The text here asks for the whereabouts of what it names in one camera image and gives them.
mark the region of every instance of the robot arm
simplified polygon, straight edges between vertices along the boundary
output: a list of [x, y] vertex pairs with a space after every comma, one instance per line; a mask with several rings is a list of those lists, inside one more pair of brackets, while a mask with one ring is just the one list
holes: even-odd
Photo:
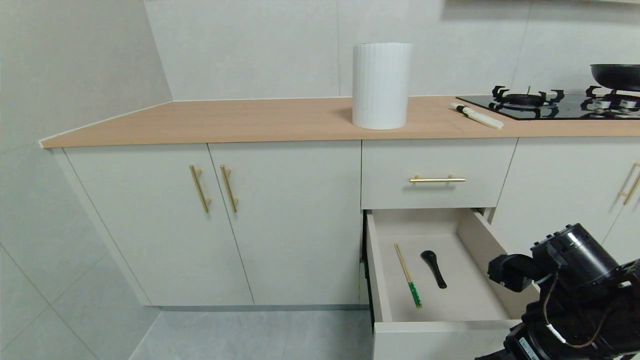
[[619, 266], [580, 224], [531, 251], [490, 262], [491, 280], [516, 292], [534, 281], [541, 295], [504, 349], [476, 360], [628, 360], [640, 352], [640, 259]]

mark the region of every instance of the black glass cooktop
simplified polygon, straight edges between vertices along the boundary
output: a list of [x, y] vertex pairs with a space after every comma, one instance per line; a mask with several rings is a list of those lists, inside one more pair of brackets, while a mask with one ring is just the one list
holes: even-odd
[[496, 86], [493, 95], [468, 95], [460, 100], [492, 110], [515, 120], [640, 120], [640, 97], [617, 94], [595, 94], [591, 86], [583, 94], [549, 93], [509, 94]]

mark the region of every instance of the white tiled wall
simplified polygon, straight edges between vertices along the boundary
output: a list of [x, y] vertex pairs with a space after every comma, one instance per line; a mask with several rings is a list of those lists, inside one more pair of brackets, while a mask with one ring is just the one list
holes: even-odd
[[171, 100], [136, 0], [6, 0], [0, 152]]
[[335, 1], [145, 6], [175, 100], [338, 96]]
[[513, 88], [584, 91], [592, 63], [640, 63], [640, 5], [534, 1]]
[[640, 61], [640, 5], [526, 0], [145, 2], [173, 98], [351, 95], [352, 48], [413, 42], [412, 95], [583, 91]]
[[1, 357], [127, 359], [159, 310], [37, 141], [171, 100], [144, 5], [3, 0], [0, 33]]

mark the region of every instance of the black spoon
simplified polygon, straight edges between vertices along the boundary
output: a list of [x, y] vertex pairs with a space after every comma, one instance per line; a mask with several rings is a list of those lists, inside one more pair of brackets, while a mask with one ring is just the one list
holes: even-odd
[[436, 277], [436, 281], [438, 282], [438, 287], [440, 289], [446, 289], [447, 283], [444, 282], [444, 278], [440, 273], [440, 269], [438, 268], [438, 258], [436, 257], [436, 253], [431, 250], [425, 250], [420, 254], [420, 257], [429, 264], [431, 271], [433, 271], [433, 275]]

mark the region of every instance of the black pan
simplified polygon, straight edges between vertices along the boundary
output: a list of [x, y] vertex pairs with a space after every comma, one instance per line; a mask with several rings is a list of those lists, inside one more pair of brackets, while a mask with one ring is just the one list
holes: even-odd
[[592, 64], [591, 74], [598, 84], [606, 88], [640, 91], [640, 65]]

